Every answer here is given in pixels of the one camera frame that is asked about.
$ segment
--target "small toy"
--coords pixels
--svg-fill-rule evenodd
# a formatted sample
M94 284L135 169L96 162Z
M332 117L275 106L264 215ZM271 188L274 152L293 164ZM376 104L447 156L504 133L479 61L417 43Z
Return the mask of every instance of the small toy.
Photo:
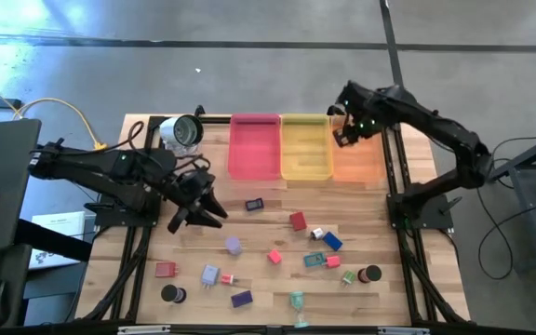
M309 323L306 322L303 318L303 292L290 292L289 297L290 304L297 312L297 322L295 323L295 328L303 328L309 326Z
M276 249L272 249L272 251L270 251L270 253L268 254L268 258L269 258L270 261L272 261L274 264L279 264L280 261L283 259L283 258L280 256L280 253L278 253L278 251L276 251Z
M237 281L237 279L235 279L234 275L222 275L221 276L221 283L223 283L223 284L232 285L236 281Z
M355 274L350 272L350 271L346 271L344 273L344 275L342 275L342 282L341 284L345 285L345 286L349 286L351 284L353 284L353 282L355 281Z
M329 245L334 251L338 251L342 247L342 242L333 233L327 232L322 238L327 245Z
M313 240L322 239L322 237L324 237L324 231L322 230L322 228L314 229L311 232L311 237Z
M359 270L357 273L357 279L361 283L369 283L372 281L378 281L382 278L382 270L378 265L370 265L365 269Z
M225 242L227 250L231 255L239 255L241 253L241 242L237 237L229 237Z
M338 256L326 257L326 266L330 269L341 266L341 258Z
M183 288L167 285L163 287L160 296L165 302L182 303L185 302L185 298L187 298L187 292Z
M179 271L174 261L161 261L156 264L155 277L174 277Z
M290 222L293 224L293 230L295 232L307 228L305 223L305 218L303 217L303 212L293 213L289 216Z
M262 208L264 208L264 202L261 200L261 198L257 198L256 200L246 201L246 209L248 211L262 209Z
M306 267L310 267L310 266L316 266L316 265L324 264L324 261L326 261L326 258L324 257L323 253L315 252L315 253L309 254L307 256L304 256L303 261L305 262Z
M253 302L251 291L245 291L231 296L231 302L233 303L234 308Z
M219 277L219 268L212 265L206 265L202 272L202 285L204 288L209 288L216 285L216 280Z

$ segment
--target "teal object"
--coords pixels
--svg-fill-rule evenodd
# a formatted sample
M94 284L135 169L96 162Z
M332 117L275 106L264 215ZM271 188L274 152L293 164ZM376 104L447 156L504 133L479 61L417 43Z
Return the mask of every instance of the teal object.
M324 254L321 252L315 252L313 254L304 256L303 261L305 262L306 267L322 265L326 261L326 257L324 257Z
M290 304L297 311L297 322L295 323L295 328L304 328L309 326L309 322L306 322L303 319L303 292L294 291L290 292Z

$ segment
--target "plastic bin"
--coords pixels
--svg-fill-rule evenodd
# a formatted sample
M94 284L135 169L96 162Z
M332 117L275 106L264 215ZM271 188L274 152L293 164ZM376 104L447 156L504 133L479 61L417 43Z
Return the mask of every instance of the plastic bin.
M330 119L319 114L281 116L281 173L290 181L324 181L332 175Z
M231 116L228 171L238 180L266 181L280 177L278 114Z
M332 130L342 127L344 116L331 118ZM339 147L332 141L333 172L335 181L364 182L378 185L384 180L382 135L368 140L359 139L354 145Z

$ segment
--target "orange bin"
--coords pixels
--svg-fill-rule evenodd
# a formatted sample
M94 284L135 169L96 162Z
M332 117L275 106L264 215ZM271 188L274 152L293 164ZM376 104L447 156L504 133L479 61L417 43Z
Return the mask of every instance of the orange bin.
M332 130L342 127L344 116L331 118ZM360 139L354 145L339 147L332 138L332 179L335 181L364 182L375 186L385 179L385 166L382 151L382 135L368 140Z

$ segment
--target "yellow cable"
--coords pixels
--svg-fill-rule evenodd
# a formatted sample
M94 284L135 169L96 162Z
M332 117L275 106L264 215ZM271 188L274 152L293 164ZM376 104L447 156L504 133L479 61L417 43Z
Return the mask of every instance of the yellow cable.
M64 105L70 107L74 112L76 112L80 116L80 118L82 119L82 122L84 122L84 125L86 126L86 129L88 130L88 134L90 134L90 138L92 138L92 141L94 141L94 150L104 149L104 148L107 147L107 144L100 143L99 141L97 141L97 138L94 136L94 133L92 132L92 128L90 128L90 124L88 123L88 121L84 117L84 114L79 109L77 109L75 106L73 106L71 103L69 103L67 101L64 101L64 100L61 100L61 99L56 99L56 98L43 98L43 99L38 99L38 100L34 100L32 102L29 102L29 103L23 105L22 107L20 107L19 109L16 109L16 108L14 108L14 106L12 106L11 103L9 103L9 101L7 101L1 95L0 95L0 99L2 101L4 101L7 104L7 106L9 106L9 108L11 108L12 111L14 111L14 116L12 117L12 120L15 120L16 116L19 119L22 119L24 117L24 115L26 114L26 112L28 112L28 110L32 106L36 105L36 103L39 103L39 102L53 101L53 102L58 102L58 103L64 104Z

